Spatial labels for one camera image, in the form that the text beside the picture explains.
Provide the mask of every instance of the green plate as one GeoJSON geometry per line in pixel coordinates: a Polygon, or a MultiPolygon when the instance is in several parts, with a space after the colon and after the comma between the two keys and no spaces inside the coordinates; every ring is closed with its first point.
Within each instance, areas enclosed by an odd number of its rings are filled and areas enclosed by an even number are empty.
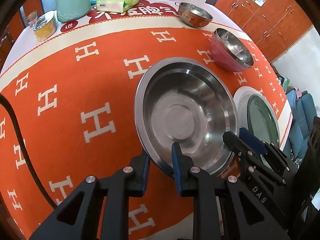
{"type": "Polygon", "coordinates": [[[248,130],[261,141],[279,147],[279,135],[273,115],[258,95],[252,95],[247,105],[248,130]]]}

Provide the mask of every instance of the tissue box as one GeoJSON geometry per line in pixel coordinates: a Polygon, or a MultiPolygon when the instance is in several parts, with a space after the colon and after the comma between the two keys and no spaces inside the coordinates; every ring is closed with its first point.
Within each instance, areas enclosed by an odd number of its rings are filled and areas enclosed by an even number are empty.
{"type": "Polygon", "coordinates": [[[123,13],[139,0],[97,0],[97,11],[123,13]]]}

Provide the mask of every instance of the screw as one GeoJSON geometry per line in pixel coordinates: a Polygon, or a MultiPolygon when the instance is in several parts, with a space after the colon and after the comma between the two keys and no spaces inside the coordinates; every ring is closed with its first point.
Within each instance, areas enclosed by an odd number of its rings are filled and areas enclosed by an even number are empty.
{"type": "Polygon", "coordinates": [[[228,180],[229,180],[230,182],[232,182],[232,183],[235,183],[235,182],[237,182],[238,179],[237,179],[236,176],[231,175],[231,176],[228,177],[228,180]]]}
{"type": "Polygon", "coordinates": [[[96,180],[96,177],[95,176],[88,176],[85,181],[88,182],[88,183],[92,183],[96,180]]]}
{"type": "Polygon", "coordinates": [[[200,172],[200,168],[199,168],[199,167],[196,167],[196,166],[193,166],[193,167],[191,167],[190,171],[191,171],[192,173],[199,173],[199,172],[200,172]]]}
{"type": "Polygon", "coordinates": [[[133,171],[133,168],[131,166],[126,166],[123,168],[124,173],[130,173],[133,171]]]}

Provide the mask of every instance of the pink cloth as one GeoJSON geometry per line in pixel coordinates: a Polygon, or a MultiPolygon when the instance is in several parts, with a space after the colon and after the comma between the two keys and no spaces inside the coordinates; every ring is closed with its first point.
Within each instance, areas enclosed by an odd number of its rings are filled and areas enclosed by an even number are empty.
{"type": "Polygon", "coordinates": [[[296,91],[296,94],[297,94],[296,101],[298,101],[299,98],[302,97],[302,92],[300,91],[300,89],[298,87],[293,87],[293,89],[296,91]]]}

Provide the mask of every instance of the plate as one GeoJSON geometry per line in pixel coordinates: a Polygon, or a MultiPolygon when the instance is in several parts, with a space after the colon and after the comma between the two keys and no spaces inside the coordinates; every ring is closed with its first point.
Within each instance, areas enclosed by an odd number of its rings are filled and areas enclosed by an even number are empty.
{"type": "Polygon", "coordinates": [[[273,110],[263,100],[261,95],[252,95],[247,106],[248,130],[261,141],[273,143],[279,147],[277,120],[273,119],[273,110]]]}
{"type": "MultiPolygon", "coordinates": [[[[279,131],[279,125],[278,125],[276,115],[275,115],[271,105],[267,101],[267,99],[265,97],[263,97],[257,90],[255,90],[252,87],[244,86],[244,87],[239,88],[233,97],[233,100],[235,102],[237,112],[238,112],[239,127],[244,127],[247,130],[249,130],[247,108],[248,108],[249,99],[252,95],[257,95],[259,98],[261,98],[263,100],[263,102],[265,103],[265,105],[270,110],[270,119],[269,119],[270,124],[268,124],[268,125],[270,126],[273,123],[276,126],[276,131],[277,131],[277,136],[272,135],[272,138],[275,138],[275,137],[277,138],[274,141],[272,141],[272,143],[274,143],[276,146],[279,146],[280,131],[279,131]]],[[[256,136],[260,140],[264,140],[264,141],[268,142],[268,140],[266,140],[266,138],[264,136],[262,136],[261,134],[254,134],[254,136],[256,136]]]]}

